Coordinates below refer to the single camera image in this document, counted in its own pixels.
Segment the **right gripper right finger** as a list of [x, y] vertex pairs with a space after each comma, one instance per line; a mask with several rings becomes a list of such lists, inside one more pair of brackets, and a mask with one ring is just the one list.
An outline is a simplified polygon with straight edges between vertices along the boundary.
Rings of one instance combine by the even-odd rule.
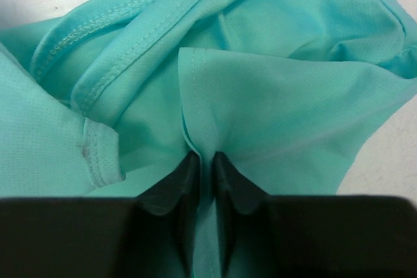
[[212, 162], [222, 277], [270, 277], [266, 192], [242, 175], [223, 152]]

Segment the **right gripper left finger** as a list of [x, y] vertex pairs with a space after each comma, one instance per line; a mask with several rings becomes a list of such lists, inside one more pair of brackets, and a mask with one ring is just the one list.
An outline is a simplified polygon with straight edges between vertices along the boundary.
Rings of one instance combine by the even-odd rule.
[[190, 152], [137, 198], [133, 265], [138, 277], [192, 276], [199, 170], [199, 157]]

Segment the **teal t-shirt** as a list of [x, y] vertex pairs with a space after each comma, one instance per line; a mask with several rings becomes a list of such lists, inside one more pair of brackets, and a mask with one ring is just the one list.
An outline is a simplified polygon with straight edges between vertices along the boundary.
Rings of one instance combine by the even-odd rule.
[[134, 197], [201, 160], [193, 277], [219, 277], [210, 163], [334, 194], [416, 95], [396, 0], [90, 0], [1, 31], [1, 196]]

